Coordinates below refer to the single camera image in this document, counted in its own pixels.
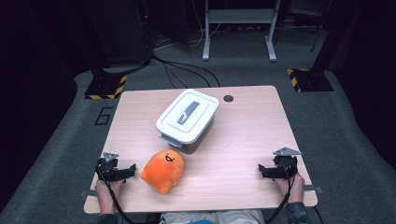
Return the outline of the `person's left hand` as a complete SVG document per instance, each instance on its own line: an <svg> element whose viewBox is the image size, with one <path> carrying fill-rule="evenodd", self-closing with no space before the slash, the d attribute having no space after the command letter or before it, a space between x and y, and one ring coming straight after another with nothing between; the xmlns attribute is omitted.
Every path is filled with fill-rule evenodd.
<svg viewBox="0 0 396 224"><path fill-rule="evenodd" d="M96 191L97 200L99 204L113 202L110 191L113 191L115 197L119 198L122 185L123 185L123 180L110 182L109 185L107 185L105 181L98 180L96 182L94 189Z"/></svg>

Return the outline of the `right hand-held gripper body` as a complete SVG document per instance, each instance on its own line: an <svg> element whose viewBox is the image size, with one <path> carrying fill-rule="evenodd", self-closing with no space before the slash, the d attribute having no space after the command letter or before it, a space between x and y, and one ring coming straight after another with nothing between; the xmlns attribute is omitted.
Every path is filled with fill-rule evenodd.
<svg viewBox="0 0 396 224"><path fill-rule="evenodd" d="M274 152L276 166L275 178L290 178L298 173L297 156L300 152L289 147L282 147Z"/></svg>

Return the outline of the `black stand base striped tape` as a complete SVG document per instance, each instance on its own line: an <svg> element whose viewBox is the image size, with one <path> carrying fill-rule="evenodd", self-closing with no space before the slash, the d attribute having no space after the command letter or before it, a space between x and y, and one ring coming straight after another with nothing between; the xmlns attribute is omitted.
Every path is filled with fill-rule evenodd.
<svg viewBox="0 0 396 224"><path fill-rule="evenodd" d="M315 73L309 69L287 70L292 87L297 92L333 91L332 84L323 72Z"/></svg>
<svg viewBox="0 0 396 224"><path fill-rule="evenodd" d="M85 91L84 98L93 100L116 99L120 96L126 80L127 76L108 77L102 80L94 78Z"/></svg>

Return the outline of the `clear brown storage box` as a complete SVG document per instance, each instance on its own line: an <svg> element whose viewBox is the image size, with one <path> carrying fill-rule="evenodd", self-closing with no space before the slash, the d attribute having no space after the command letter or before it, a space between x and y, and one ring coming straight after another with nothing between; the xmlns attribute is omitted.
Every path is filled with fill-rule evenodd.
<svg viewBox="0 0 396 224"><path fill-rule="evenodd" d="M172 139L169 136L166 136L165 134L162 134L160 136L160 138L163 141L165 141L168 145L170 145L172 148L175 148L185 154L192 154L204 141L205 137L210 132L210 130L213 126L213 123L214 123L214 120L213 119L210 120L209 123L206 125L205 129L199 135L199 137L194 142L192 142L190 144L182 144L182 143L178 142L177 140Z"/></svg>

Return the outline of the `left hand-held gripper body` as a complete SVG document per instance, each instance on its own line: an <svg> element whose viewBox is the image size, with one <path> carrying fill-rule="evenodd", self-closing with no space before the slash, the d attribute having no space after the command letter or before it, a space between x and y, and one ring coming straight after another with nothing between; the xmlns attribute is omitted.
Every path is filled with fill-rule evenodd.
<svg viewBox="0 0 396 224"><path fill-rule="evenodd" d="M117 153L104 152L103 156L98 159L95 172L100 180L114 182L120 179L118 177L119 170L117 169L118 156Z"/></svg>

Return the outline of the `person's light trousers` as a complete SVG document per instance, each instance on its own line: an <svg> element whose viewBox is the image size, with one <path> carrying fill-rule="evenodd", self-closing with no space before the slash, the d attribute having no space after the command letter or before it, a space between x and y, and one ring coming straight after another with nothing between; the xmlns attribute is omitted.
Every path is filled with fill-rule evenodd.
<svg viewBox="0 0 396 224"><path fill-rule="evenodd" d="M261 210L223 212L170 212L159 224L265 224Z"/></svg>

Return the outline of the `orange plush toy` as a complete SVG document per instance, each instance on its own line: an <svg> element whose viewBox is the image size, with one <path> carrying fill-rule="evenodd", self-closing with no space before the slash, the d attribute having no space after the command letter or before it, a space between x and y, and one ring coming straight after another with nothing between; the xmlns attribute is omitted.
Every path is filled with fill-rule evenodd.
<svg viewBox="0 0 396 224"><path fill-rule="evenodd" d="M177 151L165 149L149 159L140 177L160 193L167 193L178 183L183 171L182 156Z"/></svg>

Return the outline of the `white metal desk frame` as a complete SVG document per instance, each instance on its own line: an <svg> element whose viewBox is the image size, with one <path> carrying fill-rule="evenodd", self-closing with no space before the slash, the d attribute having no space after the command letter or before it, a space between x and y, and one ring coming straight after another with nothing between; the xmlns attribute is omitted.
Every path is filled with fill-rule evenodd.
<svg viewBox="0 0 396 224"><path fill-rule="evenodd" d="M275 0L273 8L263 9L210 9L209 0L205 0L205 44L202 60L207 62L210 55L210 33L211 24L269 24L270 30L264 37L268 58L271 62L276 61L273 36L281 0Z"/></svg>

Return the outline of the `dark computer cabinet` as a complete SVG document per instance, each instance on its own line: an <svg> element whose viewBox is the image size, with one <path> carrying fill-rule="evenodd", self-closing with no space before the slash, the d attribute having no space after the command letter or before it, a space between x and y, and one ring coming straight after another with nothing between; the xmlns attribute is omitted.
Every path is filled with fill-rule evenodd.
<svg viewBox="0 0 396 224"><path fill-rule="evenodd" d="M146 66L151 56L148 0L84 0L110 65Z"/></svg>

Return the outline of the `person's right hand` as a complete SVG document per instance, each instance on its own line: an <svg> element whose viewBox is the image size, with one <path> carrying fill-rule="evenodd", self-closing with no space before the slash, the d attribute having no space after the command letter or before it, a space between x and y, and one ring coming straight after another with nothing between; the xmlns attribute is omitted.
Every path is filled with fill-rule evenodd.
<svg viewBox="0 0 396 224"><path fill-rule="evenodd" d="M304 201L304 179L296 174L289 182L276 178L275 182L283 196L289 194L288 203L302 203Z"/></svg>

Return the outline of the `white lid with grey handle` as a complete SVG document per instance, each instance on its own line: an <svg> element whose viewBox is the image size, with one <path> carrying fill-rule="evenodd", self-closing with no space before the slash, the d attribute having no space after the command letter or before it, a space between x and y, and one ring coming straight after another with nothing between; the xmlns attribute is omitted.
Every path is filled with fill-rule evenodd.
<svg viewBox="0 0 396 224"><path fill-rule="evenodd" d="M156 121L161 138L174 147L194 143L214 118L219 100L206 93L184 90Z"/></svg>

